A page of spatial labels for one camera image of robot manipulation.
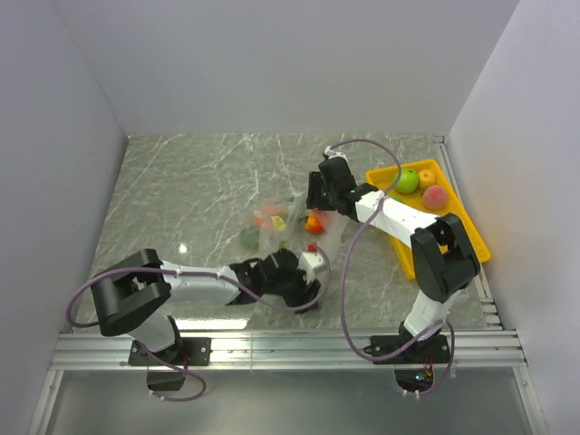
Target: gray marble surface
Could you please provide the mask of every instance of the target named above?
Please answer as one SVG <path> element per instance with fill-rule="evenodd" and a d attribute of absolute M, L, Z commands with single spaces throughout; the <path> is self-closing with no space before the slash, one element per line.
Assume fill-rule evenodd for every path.
<path fill-rule="evenodd" d="M 237 235 L 247 210 L 265 198 L 304 192 L 327 145 L 365 137 L 395 150 L 401 161 L 436 158 L 431 137 L 385 134 L 178 134 L 134 136 L 121 167 L 97 247 L 92 274 L 144 247 L 189 266 L 222 266 L 252 256 Z M 369 144 L 344 147 L 354 176 L 392 163 Z M 357 228 L 351 223 L 344 240 Z M 298 253 L 314 237 L 292 240 Z M 183 329 L 335 329 L 339 319 L 339 277 L 346 244 L 333 262 L 333 275 L 319 310 L 292 314 L 263 304 L 215 306 L 173 304 L 160 308 Z M 368 230 L 349 268 L 347 316 L 352 328 L 398 327 L 418 292 L 408 281 L 386 236 Z M 92 297 L 85 295 L 79 321 L 95 320 Z M 459 329 L 486 326 L 477 290 L 471 285 L 453 305 L 449 319 Z"/>

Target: orange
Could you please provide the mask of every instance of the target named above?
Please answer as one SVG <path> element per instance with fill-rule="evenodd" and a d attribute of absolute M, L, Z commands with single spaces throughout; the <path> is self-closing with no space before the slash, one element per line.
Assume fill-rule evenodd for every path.
<path fill-rule="evenodd" d="M 435 174 L 431 169 L 419 171 L 419 190 L 425 190 L 435 184 Z"/>

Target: red apple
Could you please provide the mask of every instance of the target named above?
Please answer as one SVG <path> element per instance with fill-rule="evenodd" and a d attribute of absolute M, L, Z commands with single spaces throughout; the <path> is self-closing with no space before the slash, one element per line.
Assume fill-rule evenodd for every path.
<path fill-rule="evenodd" d="M 423 193 L 423 206 L 429 210 L 439 210 L 447 204 L 447 192 L 441 186 L 430 186 Z"/>

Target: gray wall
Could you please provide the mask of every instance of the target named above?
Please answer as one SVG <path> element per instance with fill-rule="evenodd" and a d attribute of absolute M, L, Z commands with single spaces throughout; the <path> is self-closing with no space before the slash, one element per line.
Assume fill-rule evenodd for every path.
<path fill-rule="evenodd" d="M 0 431 L 26 431 L 124 137 L 46 0 L 0 2 Z"/>
<path fill-rule="evenodd" d="M 522 0 L 450 134 L 551 433 L 580 414 L 580 4 Z"/>
<path fill-rule="evenodd" d="M 448 133 L 517 0 L 54 0 L 127 133 Z"/>

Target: marble table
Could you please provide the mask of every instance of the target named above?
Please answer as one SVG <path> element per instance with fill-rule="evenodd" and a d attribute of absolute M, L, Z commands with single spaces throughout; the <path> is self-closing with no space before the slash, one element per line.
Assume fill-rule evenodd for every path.
<path fill-rule="evenodd" d="M 355 137 L 385 143 L 403 162 L 437 157 L 431 137 L 425 135 L 131 137 L 95 253 L 92 274 L 145 247 L 157 249 L 165 260 L 191 266 L 222 266 L 251 256 L 237 238 L 245 226 L 247 210 L 263 198 L 287 198 L 305 191 L 308 172 L 316 169 L 324 148 Z M 358 181 L 364 180 L 366 170 L 392 164 L 384 151 L 370 144 L 349 145 L 343 150 Z M 349 240 L 358 225 L 351 223 L 343 239 Z M 309 238 L 301 235 L 291 248 L 299 252 Z M 340 327 L 339 276 L 346 244 L 333 262 L 330 287 L 317 311 L 297 315 L 272 310 L 263 304 L 232 307 L 173 304 L 170 300 L 160 311 L 173 315 L 181 329 L 337 329 Z M 363 234 L 349 270 L 346 301 L 349 325 L 354 329 L 397 328 L 410 311 L 418 288 L 414 281 L 405 278 L 383 233 L 369 229 Z M 77 319 L 95 318 L 89 292 L 81 302 Z M 449 319 L 463 330 L 487 325 L 474 285 L 461 293 Z"/>

